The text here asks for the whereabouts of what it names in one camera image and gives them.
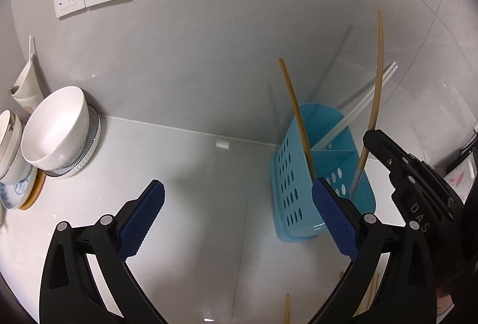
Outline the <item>bamboo chopstick blue-white end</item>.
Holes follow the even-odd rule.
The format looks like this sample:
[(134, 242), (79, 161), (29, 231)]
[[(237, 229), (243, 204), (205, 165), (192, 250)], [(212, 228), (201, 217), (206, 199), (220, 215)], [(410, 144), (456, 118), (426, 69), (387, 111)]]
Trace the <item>bamboo chopstick blue-white end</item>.
[[(383, 24), (383, 13), (382, 9), (378, 8), (378, 61), (376, 69), (376, 78), (374, 83), (373, 90), (373, 99), (372, 107), (370, 112), (370, 119), (368, 123), (368, 130), (374, 130), (378, 121), (378, 112), (380, 108), (380, 102), (382, 97), (382, 83), (383, 83), (383, 73), (384, 73), (384, 24)], [(366, 146), (362, 147), (361, 155), (359, 158), (358, 165), (356, 167), (356, 172), (353, 177), (353, 181), (350, 186), (350, 199), (353, 199), (356, 193), (356, 190), (360, 184), (361, 177), (364, 172), (364, 167), (367, 162), (369, 155), (369, 150)]]

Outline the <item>white plastic chopstick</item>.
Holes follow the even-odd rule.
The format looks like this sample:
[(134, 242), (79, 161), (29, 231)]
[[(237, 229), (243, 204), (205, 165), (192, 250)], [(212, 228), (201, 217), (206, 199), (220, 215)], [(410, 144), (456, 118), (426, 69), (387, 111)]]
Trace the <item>white plastic chopstick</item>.
[(328, 131), (322, 139), (320, 139), (312, 148), (312, 151), (320, 151), (324, 148), (327, 148), (333, 140), (340, 135), (361, 113), (362, 111), (371, 103), (374, 98), (375, 86), (372, 86), (368, 92), (362, 97), (362, 99), (357, 103), (357, 105), (345, 115), (335, 126)]
[[(393, 61), (386, 70), (384, 70), (382, 81), (379, 83), (379, 86), (382, 87), (383, 84), (386, 84), (388, 80), (394, 75), (398, 65), (396, 61)], [(369, 89), (368, 92), (362, 97), (362, 99), (357, 103), (357, 105), (345, 115), (335, 126), (328, 131), (322, 139), (320, 139), (316, 144), (311, 148), (312, 151), (320, 151), (330, 145), (333, 140), (340, 135), (357, 117), (358, 115), (366, 108), (366, 106), (373, 100), (375, 96), (375, 87)]]

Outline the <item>blue plastic utensil holder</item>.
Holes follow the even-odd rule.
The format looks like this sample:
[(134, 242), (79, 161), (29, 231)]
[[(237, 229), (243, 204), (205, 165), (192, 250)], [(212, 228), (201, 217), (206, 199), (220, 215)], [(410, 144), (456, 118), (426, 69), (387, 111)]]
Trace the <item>blue plastic utensil holder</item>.
[[(329, 106), (300, 105), (310, 145), (322, 139), (344, 115)], [(359, 153), (349, 129), (324, 149), (312, 152), (317, 178), (325, 178), (336, 195), (349, 196)], [(279, 149), (269, 161), (275, 231), (283, 242), (304, 242), (326, 230), (312, 199), (312, 178), (297, 120), (291, 120)]]

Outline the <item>blue patterned plate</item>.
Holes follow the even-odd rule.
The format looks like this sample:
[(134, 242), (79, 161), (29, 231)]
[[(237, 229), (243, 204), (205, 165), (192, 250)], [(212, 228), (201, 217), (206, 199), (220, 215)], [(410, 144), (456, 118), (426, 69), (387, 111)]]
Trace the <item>blue patterned plate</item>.
[(0, 184), (1, 205), (7, 210), (21, 207), (29, 197), (35, 183), (37, 168), (32, 166), (24, 179), (13, 185)]

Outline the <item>wooden coaster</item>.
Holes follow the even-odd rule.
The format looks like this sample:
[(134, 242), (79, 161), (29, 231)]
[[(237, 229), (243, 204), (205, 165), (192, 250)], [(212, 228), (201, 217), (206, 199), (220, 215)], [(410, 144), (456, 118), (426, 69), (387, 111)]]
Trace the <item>wooden coaster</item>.
[(19, 207), (20, 210), (25, 211), (29, 209), (35, 203), (35, 201), (38, 199), (42, 191), (42, 188), (45, 183), (45, 178), (46, 178), (46, 174), (42, 170), (38, 170), (36, 174), (36, 180), (32, 186), (30, 195), (28, 196), (24, 204), (21, 207)]

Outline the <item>bamboo chopstick on table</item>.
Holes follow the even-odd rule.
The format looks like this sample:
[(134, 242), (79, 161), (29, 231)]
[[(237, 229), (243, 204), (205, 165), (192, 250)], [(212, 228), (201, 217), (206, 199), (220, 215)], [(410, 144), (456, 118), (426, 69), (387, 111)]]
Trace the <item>bamboo chopstick on table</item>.
[(290, 295), (286, 294), (285, 297), (285, 307), (284, 307), (284, 324), (290, 324)]

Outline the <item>white bowl with grey rim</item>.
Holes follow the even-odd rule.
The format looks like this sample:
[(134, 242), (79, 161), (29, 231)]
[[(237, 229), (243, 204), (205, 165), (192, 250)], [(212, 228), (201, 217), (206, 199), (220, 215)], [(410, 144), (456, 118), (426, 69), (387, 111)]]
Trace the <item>white bowl with grey rim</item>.
[(24, 124), (10, 109), (1, 113), (1, 179), (5, 178), (19, 150)]

